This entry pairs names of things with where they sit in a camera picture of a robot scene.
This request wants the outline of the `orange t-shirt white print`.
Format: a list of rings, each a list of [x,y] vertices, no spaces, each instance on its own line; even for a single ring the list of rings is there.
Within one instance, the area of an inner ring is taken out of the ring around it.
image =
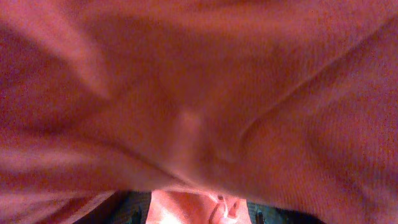
[[[2,1],[1,222],[190,190],[397,222],[396,1]]]

